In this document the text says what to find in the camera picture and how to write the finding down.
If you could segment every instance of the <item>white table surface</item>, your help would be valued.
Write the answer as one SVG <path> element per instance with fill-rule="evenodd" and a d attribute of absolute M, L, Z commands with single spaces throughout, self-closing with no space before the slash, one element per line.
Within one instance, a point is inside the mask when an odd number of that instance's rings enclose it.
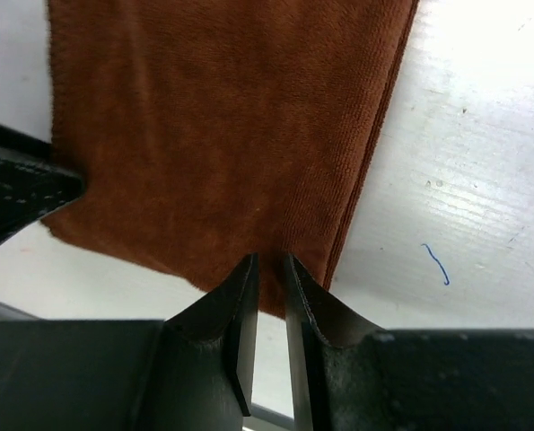
<path fill-rule="evenodd" d="M 0 122 L 49 140 L 41 0 L 0 0 Z M 534 0 L 422 0 L 332 292 L 388 328 L 534 327 Z M 0 301 L 44 318 L 200 295 L 39 224 L 0 248 Z M 285 325 L 258 322 L 253 401 L 292 416 Z"/>

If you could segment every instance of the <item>brown towel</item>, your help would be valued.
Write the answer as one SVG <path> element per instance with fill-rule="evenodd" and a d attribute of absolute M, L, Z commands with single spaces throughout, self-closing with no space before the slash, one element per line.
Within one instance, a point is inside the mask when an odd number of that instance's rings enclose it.
<path fill-rule="evenodd" d="M 49 0 L 72 244 L 208 290 L 284 251 L 330 286 L 417 0 Z"/>

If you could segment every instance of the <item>scratch mark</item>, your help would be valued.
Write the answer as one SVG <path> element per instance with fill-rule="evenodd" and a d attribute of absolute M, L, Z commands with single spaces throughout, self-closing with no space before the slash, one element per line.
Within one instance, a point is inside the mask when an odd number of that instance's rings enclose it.
<path fill-rule="evenodd" d="M 526 226 L 523 226 L 519 232 L 517 232 L 512 238 L 510 238 L 510 240 L 508 241 L 508 243 L 514 241 L 516 238 L 518 238 L 518 235 L 523 232 L 523 230 L 526 228 Z"/>
<path fill-rule="evenodd" d="M 435 90 L 434 88 L 425 88 L 428 92 L 433 92 L 434 94 L 446 94 L 445 92 L 439 92 L 438 90 Z"/>
<path fill-rule="evenodd" d="M 391 342 L 391 341 L 395 340 L 395 338 L 394 338 L 394 336 L 392 334 L 383 333 L 383 332 L 378 332 L 378 333 L 374 334 L 374 339 L 379 340 L 381 343 L 388 343 L 388 342 Z"/>
<path fill-rule="evenodd" d="M 532 270 L 532 274 L 534 274 L 534 267 L 532 267 L 528 262 L 524 262 L 528 268 Z"/>
<path fill-rule="evenodd" d="M 526 27 L 526 24 L 529 23 L 530 21 L 532 21 L 532 19 L 528 18 L 520 27 L 518 27 L 518 31 Z"/>
<path fill-rule="evenodd" d="M 448 286 L 450 284 L 450 279 L 448 278 L 448 274 L 446 274 L 446 269 L 444 269 L 444 266 L 442 265 L 442 263 L 438 260 L 438 258 L 436 258 L 436 256 L 434 256 L 434 253 L 432 253 L 432 250 L 430 249 L 430 246 L 428 244 L 424 243 L 420 245 L 422 247 L 426 247 L 426 249 L 428 250 L 428 254 L 430 254 L 430 257 L 434 260 L 434 262 L 438 264 L 438 266 L 440 267 L 440 270 L 444 274 L 444 285 Z"/>
<path fill-rule="evenodd" d="M 5 392 L 7 391 L 7 386 L 9 382 L 11 381 L 13 374 L 15 373 L 17 369 L 17 365 L 21 362 L 23 355 L 25 354 L 25 351 L 27 350 L 27 347 L 29 346 L 31 341 L 31 333 L 27 335 L 25 340 L 22 342 L 22 344 L 15 349 L 15 355 L 13 358 L 13 361 L 9 366 L 7 367 L 7 372 L 5 375 L 2 376 L 2 379 L 0 380 L 0 399 L 4 396 Z"/>

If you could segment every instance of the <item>blue ink mark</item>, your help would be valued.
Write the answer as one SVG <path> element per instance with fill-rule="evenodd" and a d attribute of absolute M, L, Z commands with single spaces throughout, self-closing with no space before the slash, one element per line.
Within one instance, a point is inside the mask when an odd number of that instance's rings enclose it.
<path fill-rule="evenodd" d="M 430 254 L 430 257 L 432 259 L 434 259 L 434 261 L 438 264 L 438 266 L 440 267 L 440 270 L 442 271 L 442 273 L 444 274 L 444 285 L 447 286 L 450 284 L 450 279 L 448 278 L 448 274 L 446 274 L 446 269 L 444 269 L 444 266 L 442 265 L 442 263 L 440 263 L 440 261 L 438 260 L 438 258 L 436 258 L 436 256 L 434 256 L 434 253 L 432 253 L 432 250 L 430 250 L 430 246 L 428 246 L 428 244 L 420 244 L 421 246 L 423 247 L 426 247 L 426 249 L 428 250 L 428 254 Z"/>

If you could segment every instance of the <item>black metal bracket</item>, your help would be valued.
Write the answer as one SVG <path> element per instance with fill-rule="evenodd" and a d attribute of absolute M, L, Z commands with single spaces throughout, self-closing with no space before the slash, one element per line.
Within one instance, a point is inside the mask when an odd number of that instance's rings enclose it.
<path fill-rule="evenodd" d="M 82 196 L 83 179 L 49 163 L 49 148 L 0 126 L 0 244 Z"/>
<path fill-rule="evenodd" d="M 297 431 L 534 429 L 534 330 L 382 330 L 285 274 Z"/>
<path fill-rule="evenodd" d="M 0 321 L 0 430 L 240 430 L 258 261 L 168 321 Z"/>

